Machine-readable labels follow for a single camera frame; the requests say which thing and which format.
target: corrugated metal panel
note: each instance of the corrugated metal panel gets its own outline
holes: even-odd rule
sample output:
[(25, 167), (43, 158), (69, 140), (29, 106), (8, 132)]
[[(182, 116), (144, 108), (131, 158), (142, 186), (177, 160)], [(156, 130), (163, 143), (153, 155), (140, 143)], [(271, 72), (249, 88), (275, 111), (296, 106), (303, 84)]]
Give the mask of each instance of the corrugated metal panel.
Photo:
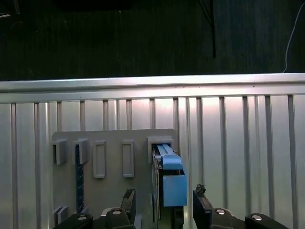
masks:
[[(90, 90), (41, 92), (50, 99), (37, 103), (39, 95), (34, 93), (3, 92), (2, 102), (9, 101), (0, 104), (3, 227), (48, 228), (53, 210), (49, 143), (55, 131), (174, 128), (189, 175), (186, 229), (196, 228), (191, 191), (203, 182), (215, 207), (228, 208), (240, 218), (262, 212), (289, 228), (304, 228), (305, 87), (272, 82), (257, 85), (253, 93), (252, 83), (236, 83), (196, 85), (201, 90), (195, 93), (202, 96), (173, 96), (185, 95), (184, 87), (193, 94), (191, 85), (168, 87), (168, 92), (160, 86), (100, 89), (94, 93), (105, 94), (98, 100), (88, 98)], [(226, 95), (234, 87), (236, 96)], [(214, 96), (213, 89), (223, 93)], [(129, 98), (113, 99), (129, 90)], [(147, 94), (151, 90), (155, 96)], [(18, 97), (15, 104), (8, 93), (14, 99), (26, 94), (35, 103)], [(67, 94), (81, 99), (60, 99)]]

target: black cable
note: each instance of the black cable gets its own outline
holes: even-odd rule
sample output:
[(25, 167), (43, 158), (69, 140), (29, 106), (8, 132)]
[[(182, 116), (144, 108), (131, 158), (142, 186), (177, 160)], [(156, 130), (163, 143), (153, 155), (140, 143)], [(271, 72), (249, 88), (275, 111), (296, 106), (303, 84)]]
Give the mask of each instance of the black cable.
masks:
[(209, 19), (210, 15), (209, 15), (209, 16), (206, 15), (207, 13), (209, 14), (209, 11), (207, 11), (207, 13), (205, 12), (204, 7), (203, 7), (202, 4), (201, 4), (201, 0), (198, 0), (198, 4), (199, 4), (199, 6), (200, 6), (200, 8), (201, 8), (201, 10), (202, 10), (202, 13), (203, 13), (205, 19), (207, 20), (207, 22), (208, 22), (209, 25), (211, 26), (211, 25), (212, 25), (212, 24), (211, 24), (211, 19)]

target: gray bracket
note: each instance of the gray bracket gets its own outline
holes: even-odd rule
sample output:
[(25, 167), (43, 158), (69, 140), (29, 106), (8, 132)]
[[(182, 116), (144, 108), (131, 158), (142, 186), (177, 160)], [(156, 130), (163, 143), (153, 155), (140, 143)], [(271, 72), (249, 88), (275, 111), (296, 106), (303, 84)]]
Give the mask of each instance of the gray bracket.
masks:
[(68, 206), (60, 206), (56, 208), (53, 212), (53, 220), (54, 226), (57, 226), (61, 222), (63, 222), (69, 215), (69, 207)]
[(52, 153), (53, 153), (53, 163), (55, 165), (60, 165), (67, 162), (67, 140), (60, 139), (52, 142)]
[(148, 152), (148, 164), (152, 162), (152, 145), (154, 144), (169, 144), (173, 147), (172, 136), (150, 136), (147, 137), (147, 152)]
[[(75, 149), (75, 146), (79, 145), (80, 146), (80, 164), (83, 165), (85, 164), (88, 159), (89, 159), (89, 150), (90, 150), (90, 145), (88, 142), (88, 139), (78, 139), (77, 141), (73, 142), (73, 150)], [(75, 154), (72, 154), (72, 162), (75, 164)]]

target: gray plastic board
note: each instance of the gray plastic board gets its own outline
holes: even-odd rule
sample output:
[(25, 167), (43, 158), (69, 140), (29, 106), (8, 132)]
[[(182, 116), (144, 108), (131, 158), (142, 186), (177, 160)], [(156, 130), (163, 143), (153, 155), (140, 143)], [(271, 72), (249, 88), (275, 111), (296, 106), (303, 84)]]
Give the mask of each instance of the gray plastic board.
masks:
[[(142, 214), (143, 217), (142, 228), (149, 228), (153, 219), (149, 195), (153, 194), (153, 188), (148, 143), (153, 142), (152, 139), (159, 143), (160, 137), (172, 139), (172, 148), (178, 149), (177, 136), (173, 129), (54, 133), (54, 144), (62, 141), (66, 143), (66, 147), (61, 146), (56, 155), (60, 158), (66, 157), (66, 160), (59, 163), (59, 160), (55, 159), (57, 164), (53, 165), (54, 208), (69, 206), (69, 215), (75, 212), (73, 146), (75, 141), (84, 143), (87, 139), (88, 161), (84, 164), (84, 199), (89, 213), (96, 218), (106, 208), (119, 207), (126, 189), (134, 188), (137, 214)], [(82, 149), (86, 160), (86, 144), (83, 144)]]

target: metal screw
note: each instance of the metal screw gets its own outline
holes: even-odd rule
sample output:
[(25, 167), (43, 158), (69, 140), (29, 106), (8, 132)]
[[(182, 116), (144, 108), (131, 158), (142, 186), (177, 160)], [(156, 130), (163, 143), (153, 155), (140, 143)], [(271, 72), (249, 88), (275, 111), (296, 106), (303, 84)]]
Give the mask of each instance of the metal screw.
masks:
[(85, 217), (85, 216), (79, 216), (78, 218), (77, 218), (77, 220), (85, 220), (87, 217)]
[(262, 221), (262, 217), (260, 217), (258, 215), (252, 215), (252, 218), (254, 218), (257, 221)]
[(222, 209), (218, 209), (218, 210), (216, 210), (216, 212), (217, 212), (219, 215), (224, 215), (224, 214), (225, 214), (225, 211), (222, 210)]

